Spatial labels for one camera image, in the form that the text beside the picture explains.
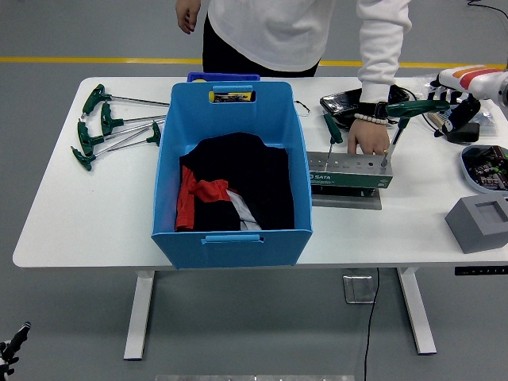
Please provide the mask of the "person's right hand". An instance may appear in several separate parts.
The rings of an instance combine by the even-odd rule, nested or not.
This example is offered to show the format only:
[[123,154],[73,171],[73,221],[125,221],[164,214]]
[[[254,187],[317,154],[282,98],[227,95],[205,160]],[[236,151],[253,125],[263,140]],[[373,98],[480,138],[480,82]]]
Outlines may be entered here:
[[175,13],[177,17],[177,25],[185,34],[190,35],[195,31],[201,5],[201,0],[176,1]]

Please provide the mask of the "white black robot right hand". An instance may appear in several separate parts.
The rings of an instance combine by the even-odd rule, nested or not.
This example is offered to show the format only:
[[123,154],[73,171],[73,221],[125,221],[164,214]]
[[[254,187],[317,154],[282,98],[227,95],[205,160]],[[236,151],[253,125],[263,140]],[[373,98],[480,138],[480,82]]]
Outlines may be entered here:
[[438,132],[453,143],[479,139],[479,126],[471,119],[482,100],[491,100],[507,114],[507,71],[484,65],[463,66],[441,71],[429,84],[428,99],[448,100],[451,113],[440,122]]

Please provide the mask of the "person's left hand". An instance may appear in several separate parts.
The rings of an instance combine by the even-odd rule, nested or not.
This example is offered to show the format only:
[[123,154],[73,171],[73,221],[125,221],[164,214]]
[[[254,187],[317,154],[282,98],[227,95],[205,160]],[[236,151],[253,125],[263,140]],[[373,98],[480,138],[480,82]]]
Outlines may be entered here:
[[348,154],[356,154],[357,147],[365,155],[384,155],[390,140],[385,125],[356,119],[348,133]]

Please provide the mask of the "black white robot left hand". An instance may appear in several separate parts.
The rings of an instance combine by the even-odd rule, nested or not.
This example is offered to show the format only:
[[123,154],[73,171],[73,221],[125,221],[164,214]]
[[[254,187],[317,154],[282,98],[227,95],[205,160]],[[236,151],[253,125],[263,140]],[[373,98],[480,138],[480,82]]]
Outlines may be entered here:
[[1,342],[1,380],[7,380],[14,373],[12,365],[19,361],[16,354],[27,341],[31,326],[31,322],[26,321],[11,340]]

